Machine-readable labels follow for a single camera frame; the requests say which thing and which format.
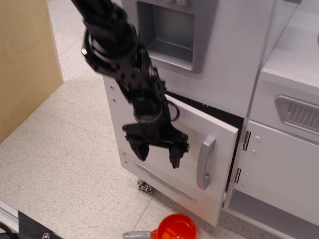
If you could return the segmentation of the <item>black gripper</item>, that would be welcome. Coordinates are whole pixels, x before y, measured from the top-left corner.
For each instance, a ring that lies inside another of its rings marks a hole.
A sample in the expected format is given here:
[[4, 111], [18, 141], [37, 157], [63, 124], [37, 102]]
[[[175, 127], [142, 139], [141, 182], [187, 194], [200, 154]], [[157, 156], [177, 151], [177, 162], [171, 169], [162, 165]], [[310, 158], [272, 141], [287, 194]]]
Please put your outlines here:
[[171, 124], [168, 104], [158, 107], [155, 115], [134, 115], [135, 124], [126, 124], [122, 130], [131, 149], [141, 161], [149, 154], [149, 146], [166, 148], [173, 169], [179, 168], [180, 159], [189, 150], [188, 136]]

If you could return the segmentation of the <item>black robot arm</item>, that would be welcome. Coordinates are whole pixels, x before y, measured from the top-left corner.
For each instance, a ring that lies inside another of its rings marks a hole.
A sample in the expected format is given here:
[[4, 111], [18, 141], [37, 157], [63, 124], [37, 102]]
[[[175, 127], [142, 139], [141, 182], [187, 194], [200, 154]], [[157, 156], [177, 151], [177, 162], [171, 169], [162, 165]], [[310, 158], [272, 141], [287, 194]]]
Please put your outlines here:
[[166, 148], [173, 168], [189, 150], [188, 136], [172, 125], [165, 82], [127, 13], [110, 0], [76, 0], [86, 27], [82, 53], [97, 73], [115, 79], [133, 106], [135, 124], [123, 126], [126, 140], [141, 161], [150, 146]]

